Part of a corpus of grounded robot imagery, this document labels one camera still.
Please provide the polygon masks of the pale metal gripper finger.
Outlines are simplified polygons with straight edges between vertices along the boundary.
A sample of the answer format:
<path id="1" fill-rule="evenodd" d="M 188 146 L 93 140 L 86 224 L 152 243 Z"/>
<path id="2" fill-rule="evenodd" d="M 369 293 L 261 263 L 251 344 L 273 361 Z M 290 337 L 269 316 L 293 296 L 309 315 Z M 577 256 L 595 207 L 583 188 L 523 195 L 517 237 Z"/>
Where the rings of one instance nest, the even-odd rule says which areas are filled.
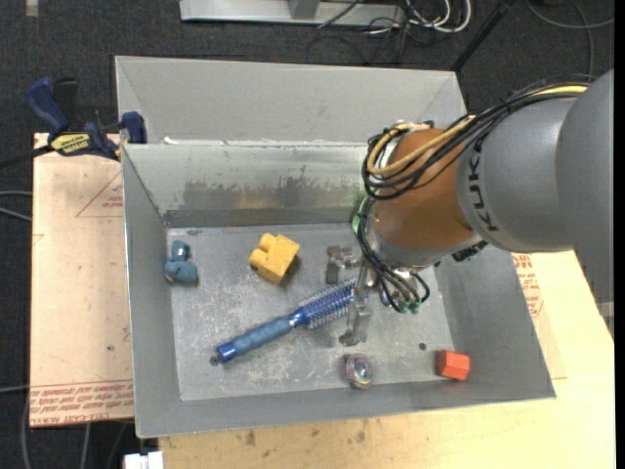
<path id="1" fill-rule="evenodd" d="M 349 270 L 354 267 L 354 255 L 350 247 L 333 245 L 326 250 L 328 260 L 325 269 L 325 282 L 335 284 L 340 279 L 342 270 Z"/>
<path id="2" fill-rule="evenodd" d="M 363 344 L 368 338 L 368 327 L 372 312 L 368 307 L 351 303 L 348 306 L 347 326 L 345 332 L 339 337 L 343 346 L 356 346 Z"/>

